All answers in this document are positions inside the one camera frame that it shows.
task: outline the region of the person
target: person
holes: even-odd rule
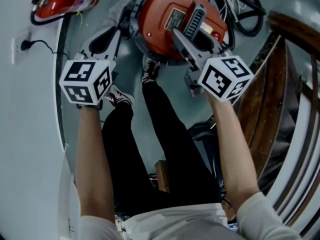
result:
[[[168,165],[170,193],[154,189],[131,132],[134,98],[111,86],[115,109],[101,131],[99,112],[83,107],[75,181],[80,240],[120,240],[115,214],[132,240],[296,240],[260,192],[250,150],[229,101],[210,94],[225,190],[240,234],[227,228],[220,187],[156,79],[160,64],[143,58],[142,92]]]

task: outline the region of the sneaker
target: sneaker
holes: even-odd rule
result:
[[[142,65],[142,85],[148,82],[156,81],[160,69],[160,62],[149,58],[147,55],[143,55]]]
[[[133,96],[120,91],[114,84],[111,85],[109,92],[104,97],[107,98],[114,107],[121,102],[126,102],[133,108],[135,103],[135,98]]]

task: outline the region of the shirt sleeve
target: shirt sleeve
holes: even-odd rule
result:
[[[78,224],[78,240],[123,240],[116,225],[94,216],[81,216]]]
[[[300,235],[283,224],[264,194],[256,193],[237,212],[240,233],[247,240],[300,240]]]

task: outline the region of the white shirt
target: white shirt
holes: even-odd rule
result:
[[[172,207],[136,215],[125,222],[132,240],[299,240],[293,229],[284,226],[266,197],[257,193],[239,209],[240,234],[227,227],[220,203]],[[82,216],[78,240],[123,240],[110,221]]]

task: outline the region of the wall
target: wall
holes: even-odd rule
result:
[[[68,213],[59,211],[68,207],[71,174],[56,123],[55,57],[36,44],[11,64],[11,39],[30,27],[30,11],[31,0],[0,0],[0,234],[57,240],[69,237]],[[58,27],[31,27],[32,39],[54,48]]]

